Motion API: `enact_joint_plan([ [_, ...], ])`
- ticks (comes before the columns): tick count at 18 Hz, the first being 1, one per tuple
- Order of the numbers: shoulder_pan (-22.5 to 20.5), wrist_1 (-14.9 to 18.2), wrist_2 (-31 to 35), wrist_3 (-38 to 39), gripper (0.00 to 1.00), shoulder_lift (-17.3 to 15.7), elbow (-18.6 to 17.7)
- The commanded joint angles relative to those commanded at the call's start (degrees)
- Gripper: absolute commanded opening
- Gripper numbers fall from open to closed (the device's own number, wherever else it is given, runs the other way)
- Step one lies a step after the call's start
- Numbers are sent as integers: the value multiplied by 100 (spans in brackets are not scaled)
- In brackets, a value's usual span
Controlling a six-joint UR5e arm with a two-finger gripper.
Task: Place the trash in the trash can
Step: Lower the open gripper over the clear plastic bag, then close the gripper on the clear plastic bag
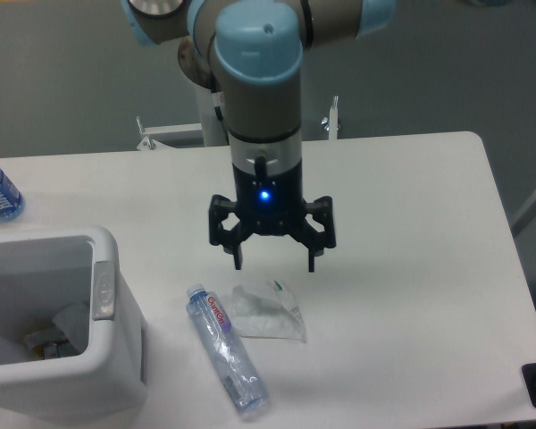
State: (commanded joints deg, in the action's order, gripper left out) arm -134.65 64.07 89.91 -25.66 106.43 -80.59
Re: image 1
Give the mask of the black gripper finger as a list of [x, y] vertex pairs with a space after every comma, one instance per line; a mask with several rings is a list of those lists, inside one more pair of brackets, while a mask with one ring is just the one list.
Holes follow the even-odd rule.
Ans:
[[[230, 230], [223, 226], [229, 215], [235, 215], [239, 220]], [[213, 246], [222, 246], [225, 253], [233, 256], [236, 270], [240, 270], [243, 263], [241, 244], [249, 238], [249, 225], [240, 215], [237, 202], [219, 194], [212, 196], [208, 210], [209, 242]]]
[[290, 220], [289, 235], [307, 249], [308, 272], [313, 273], [315, 259], [322, 256], [326, 248], [337, 246], [332, 197], [320, 197], [311, 203], [302, 200]]

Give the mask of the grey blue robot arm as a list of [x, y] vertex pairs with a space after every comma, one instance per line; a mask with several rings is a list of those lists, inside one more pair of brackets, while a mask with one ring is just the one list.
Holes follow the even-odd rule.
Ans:
[[241, 265], [252, 235], [289, 236], [310, 259], [336, 245], [333, 203], [302, 185], [304, 53], [385, 28], [392, 1], [125, 1], [139, 43], [188, 37], [223, 93], [236, 197], [213, 196], [209, 240]]

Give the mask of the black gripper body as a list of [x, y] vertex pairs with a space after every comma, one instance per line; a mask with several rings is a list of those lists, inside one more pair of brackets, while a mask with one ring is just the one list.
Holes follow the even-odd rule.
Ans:
[[233, 167], [237, 195], [236, 214], [243, 227], [262, 236], [283, 236], [305, 221], [302, 164], [259, 181], [253, 174]]

